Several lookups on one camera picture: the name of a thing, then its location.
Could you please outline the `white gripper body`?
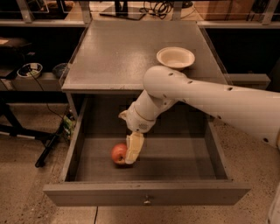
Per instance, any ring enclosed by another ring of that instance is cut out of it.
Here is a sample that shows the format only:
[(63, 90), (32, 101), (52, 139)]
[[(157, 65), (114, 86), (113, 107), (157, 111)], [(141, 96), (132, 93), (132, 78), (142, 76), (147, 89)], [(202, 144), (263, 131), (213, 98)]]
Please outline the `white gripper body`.
[(136, 104), (133, 102), (126, 111), (126, 124), (129, 130), (139, 133), (147, 133), (154, 126), (156, 120), (147, 120), (142, 118), (136, 110)]

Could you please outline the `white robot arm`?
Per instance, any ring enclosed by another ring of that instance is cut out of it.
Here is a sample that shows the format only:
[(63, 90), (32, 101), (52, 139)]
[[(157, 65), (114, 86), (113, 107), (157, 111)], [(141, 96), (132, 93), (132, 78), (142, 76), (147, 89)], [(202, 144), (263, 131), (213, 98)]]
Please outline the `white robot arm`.
[(143, 76), (143, 92), (119, 114), (132, 131), (126, 137), (127, 164), (137, 160), (144, 134), (158, 116), (176, 102), (184, 102), (280, 149), (279, 93), (192, 80), (167, 66), (153, 66)]

